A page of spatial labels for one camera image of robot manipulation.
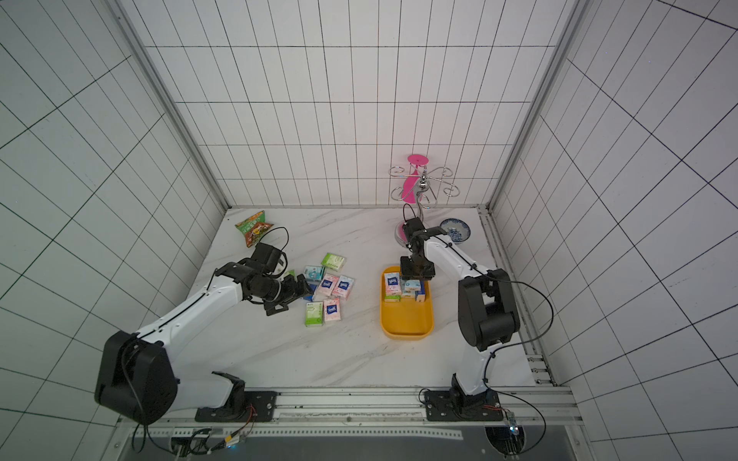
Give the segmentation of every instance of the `green snack bag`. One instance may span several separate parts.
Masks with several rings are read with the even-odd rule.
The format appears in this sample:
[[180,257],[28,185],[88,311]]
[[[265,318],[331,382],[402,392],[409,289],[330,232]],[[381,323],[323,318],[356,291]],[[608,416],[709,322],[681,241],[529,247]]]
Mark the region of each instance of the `green snack bag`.
[[262,235],[264,235],[269,228],[274,225],[265,222],[265,220],[266,215],[264,214],[264,210],[261,210],[255,215],[250,216],[235,225],[236,229],[244,234],[247,248],[251,248],[251,245],[257,243],[261,239]]
[[338,254],[333,253],[327,253],[323,258],[323,262],[321,264],[329,269],[339,271],[345,261],[346,258],[344,258],[343,256],[339,256]]
[[256,213],[253,216],[249,216],[248,218],[244,219],[240,223],[236,224],[236,228],[241,231],[241,234],[246,235],[248,231],[251,230],[253,226],[256,225],[256,223],[264,223],[266,222],[266,215],[264,214],[264,210],[261,210],[260,212]]
[[323,324],[323,303],[309,302],[305,308],[305,326],[319,327]]

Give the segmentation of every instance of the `black cable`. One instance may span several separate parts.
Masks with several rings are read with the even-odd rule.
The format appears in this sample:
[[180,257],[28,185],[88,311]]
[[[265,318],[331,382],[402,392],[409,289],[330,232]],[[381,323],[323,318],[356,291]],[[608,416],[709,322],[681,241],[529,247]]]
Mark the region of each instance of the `black cable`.
[[171,319],[169,319],[169,320],[167,320],[166,322],[162,323],[162,324],[161,324],[161,325],[159,325],[158,327],[154,328],[154,329],[153,329],[152,331],[149,331],[149,332],[148,332],[148,333],[146,333],[145,335],[142,335],[142,336],[137,336],[137,337],[136,337],[136,339],[144,339],[144,338],[145,338],[146,336],[149,336],[150,334],[154,333],[155,331],[158,331],[158,330],[160,330],[160,329],[161,329],[161,328],[162,328],[163,326],[165,326],[165,325],[166,325],[167,323],[171,322],[172,320],[174,320],[174,319],[176,319],[177,317],[181,316],[181,315],[182,315],[183,313],[187,312],[187,309],[191,308],[191,307],[192,307],[192,306],[194,306],[194,305],[195,305],[195,304],[196,304],[196,303],[197,303],[197,302],[198,302],[198,301],[199,301],[200,299],[202,299],[202,298],[203,298],[203,297],[205,296],[205,293],[201,294],[201,295],[200,295],[200,296],[199,296],[199,297],[198,297],[197,299],[195,299],[194,301],[192,301],[192,304],[190,304],[190,305],[188,305],[188,306],[187,306],[186,308],[182,309],[182,311],[181,311],[181,312],[178,312],[178,313],[177,313],[177,314],[176,314],[176,315],[175,315],[174,317],[172,317]]
[[262,240],[264,240],[264,238],[267,235],[269,235],[269,233],[271,231],[277,230],[277,229],[284,229],[284,232],[286,232],[286,234],[287,234],[287,241],[284,243],[284,246],[282,247],[282,250],[284,250],[287,247],[287,243],[289,243],[289,230],[287,230],[287,228],[285,226],[272,227],[270,230],[264,232],[264,235],[261,236],[261,238],[259,239],[259,241],[261,242]]
[[415,210],[413,209],[413,205],[411,204],[405,204],[402,205],[402,219],[403,221],[407,222],[407,217],[405,216],[405,207],[410,207],[410,211],[413,212],[413,217],[417,218],[418,215],[415,214]]
[[143,426],[143,431],[146,433],[146,435],[148,435],[148,439],[151,441],[151,443],[153,443],[153,445],[157,447],[159,450],[166,451],[169,454],[177,454],[176,451],[167,450],[166,448],[159,446],[158,443],[154,442],[154,438],[151,436],[151,434],[148,431],[148,424]]
[[215,271],[213,271],[213,275],[210,276],[210,281],[207,283],[207,287],[205,287],[205,291],[210,290],[210,285],[213,283],[213,278],[215,278],[215,273],[217,271],[218,271],[218,269],[216,269]]
[[423,391],[430,391],[430,389],[428,389],[427,387],[424,387],[423,389],[420,389],[420,390],[418,391],[418,400],[420,400],[420,403],[422,403],[422,404],[423,404],[423,405],[425,406],[425,402],[423,402],[423,401],[422,401],[422,400],[420,399],[420,394],[422,394],[422,393],[423,393]]
[[503,394],[503,395],[508,395],[508,396],[510,396],[510,397],[515,397],[515,398],[516,398],[517,400],[519,400],[519,401],[521,401],[521,402],[523,402],[523,403],[526,403],[526,404],[527,404],[527,405],[529,405],[529,406],[530,406],[530,407],[531,407],[532,409],[536,410],[536,412],[538,413],[538,415],[539,415],[539,416],[541,417],[541,419],[543,420],[543,433],[541,433],[541,437],[540,437],[540,438],[539,438],[539,439],[538,439],[538,440],[537,440],[537,441],[536,441],[536,442],[535,442],[535,443],[534,443],[534,444],[533,444],[532,446],[530,446],[530,447],[526,448],[526,449],[525,449],[525,450],[523,450],[523,451],[518,451],[518,452],[517,452],[516,454],[523,454],[523,453],[528,453],[528,452],[529,452],[530,450],[532,450],[533,448],[536,448],[536,445],[538,445],[539,443],[541,443],[541,440],[543,440],[543,437],[544,437],[544,436],[546,435],[546,427],[547,427],[547,425],[546,425],[546,418],[544,418],[544,417],[543,417],[543,413],[541,413],[541,411],[540,411],[540,410],[538,410],[538,408],[536,408],[536,406],[535,406],[535,405],[533,405],[532,403],[528,402],[527,400],[525,400],[525,399],[523,399],[523,398],[520,398],[520,397],[518,397],[517,395],[513,395],[513,394],[508,394],[507,392],[502,392],[502,391],[498,391],[498,390],[495,390],[495,392],[496,392],[496,393],[498,393],[498,394]]
[[[139,399],[138,392],[136,392],[136,388],[134,387],[133,383],[131,382],[131,377],[128,376],[128,365],[131,364],[131,360],[134,359],[136,354],[139,352],[138,350],[135,350],[133,354],[131,354],[130,357],[128,357],[128,360],[124,363],[125,359],[125,353],[128,351],[128,349],[131,348],[131,346],[134,346],[135,342],[130,342],[126,347],[123,348],[123,353],[120,354],[120,364],[123,366],[123,377],[125,378],[125,381],[128,383],[128,386],[131,388],[131,391],[134,394],[134,397],[136,398],[136,403],[138,403],[139,408],[141,409],[141,416],[143,418],[146,418],[146,411],[143,409],[143,405],[141,404],[141,399]],[[133,437],[131,437],[131,447],[134,447],[134,439],[136,438],[136,432],[138,431],[138,428],[141,426],[141,423],[136,425],[136,430],[134,430]],[[148,436],[148,439],[153,443],[154,446],[156,446],[160,450],[164,450],[169,454],[176,454],[176,452],[167,450],[166,448],[162,448],[159,446],[156,442],[154,442],[154,439],[151,437],[151,434],[148,432],[148,424],[143,425],[143,442],[141,443],[141,448],[139,448],[139,451],[137,453],[140,453],[143,450],[144,445],[146,444],[146,437]]]
[[526,344],[526,343],[529,343],[529,342],[533,342],[533,341],[536,341],[536,340],[540,339],[541,336],[543,336],[546,333],[548,333],[548,331],[551,329],[551,326],[553,326],[553,324],[554,324],[554,305],[551,304],[551,301],[548,299],[548,297],[546,295],[544,295],[543,293],[541,293],[538,288],[536,288],[536,287],[534,287],[532,285],[529,285],[528,283],[520,282],[519,280],[503,280],[503,279],[496,279],[494,277],[490,277],[488,274],[485,274],[484,272],[482,272],[479,269],[477,269],[477,265],[476,264],[471,264],[471,263],[469,263],[469,261],[467,261],[466,259],[464,259],[464,257],[461,256],[461,254],[459,252],[457,252],[453,248],[453,243],[445,242],[442,239],[440,239],[437,235],[433,235],[433,237],[437,238],[440,242],[443,242],[443,244],[446,245],[448,248],[450,248],[454,253],[456,253],[456,255],[459,256],[463,262],[465,262],[466,264],[469,264],[469,267],[470,268],[472,268],[475,271],[479,272],[484,277],[492,280],[493,282],[519,283],[520,285],[525,285],[525,286],[527,286],[529,288],[532,288],[534,291],[536,291],[539,295],[541,295],[543,297],[543,299],[548,303],[548,307],[551,308],[551,320],[548,323],[548,326],[546,327],[546,329],[543,330],[543,333],[539,334],[538,336],[536,336],[535,338],[532,338],[532,339],[527,339],[525,341],[516,342],[514,344],[505,344],[502,347],[498,347],[495,351],[492,352],[492,355],[490,357],[494,358],[497,355],[498,352],[500,352],[502,349],[505,349],[506,347],[520,346],[521,344]]
[[141,442],[141,448],[136,450],[136,447],[134,446],[134,440],[136,440],[136,433],[138,432],[138,428],[141,426],[141,424],[137,424],[136,428],[134,429],[134,434],[131,436],[131,450],[133,450],[134,453],[141,453],[143,451],[143,447],[146,445],[146,434],[143,435],[143,442]]

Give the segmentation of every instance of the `green tissue pack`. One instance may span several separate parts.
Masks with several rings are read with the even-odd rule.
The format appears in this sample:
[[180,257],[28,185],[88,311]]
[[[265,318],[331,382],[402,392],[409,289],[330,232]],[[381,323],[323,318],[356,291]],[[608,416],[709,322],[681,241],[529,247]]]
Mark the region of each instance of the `green tissue pack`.
[[309,302],[305,308],[305,326],[319,327],[323,324],[323,303]]
[[339,256],[338,254],[333,253],[327,253],[325,257],[323,258],[323,262],[321,265],[333,269],[334,271],[341,270],[341,267],[343,267],[343,263],[346,261],[346,258],[343,256]]

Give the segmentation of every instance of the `pocket tissue pack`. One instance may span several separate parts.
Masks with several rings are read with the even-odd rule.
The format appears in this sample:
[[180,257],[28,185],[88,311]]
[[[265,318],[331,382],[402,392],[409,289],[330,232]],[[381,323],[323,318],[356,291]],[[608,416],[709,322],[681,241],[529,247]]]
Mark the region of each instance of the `pocket tissue pack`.
[[351,289],[353,287],[354,279],[342,275],[338,279],[338,284],[336,284],[336,288],[333,289],[333,295],[338,296],[339,298],[346,299],[348,298],[348,294],[351,292]]
[[323,324],[323,303],[309,302],[305,309],[305,326],[319,327]]
[[384,274],[384,300],[385,302],[400,302],[402,287],[400,286],[400,274],[388,272]]
[[305,266],[305,280],[314,283],[319,283],[325,275],[325,268],[323,266]]
[[331,296],[333,294],[333,290],[336,288],[336,285],[338,285],[338,280],[339,278],[333,274],[324,275],[323,281],[320,282],[317,290],[315,290],[315,294],[321,294],[325,297]]
[[323,258],[323,262],[321,264],[329,269],[333,269],[334,271],[340,271],[345,261],[346,258],[344,258],[343,256],[339,256],[338,254],[333,253],[327,253]]
[[323,317],[326,322],[341,319],[341,302],[337,298],[323,301]]

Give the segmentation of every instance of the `yellow tray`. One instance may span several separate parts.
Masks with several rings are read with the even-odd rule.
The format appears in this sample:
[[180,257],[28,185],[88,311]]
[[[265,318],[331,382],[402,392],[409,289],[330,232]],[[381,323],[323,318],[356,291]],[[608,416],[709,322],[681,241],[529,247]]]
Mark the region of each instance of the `yellow tray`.
[[388,272],[400,272],[400,266],[388,267],[382,272],[379,281],[379,318],[384,334],[392,339],[417,341],[430,335],[433,331],[433,300],[430,284],[425,283],[425,302],[416,302],[410,298],[400,298],[400,302],[384,301],[384,275]]

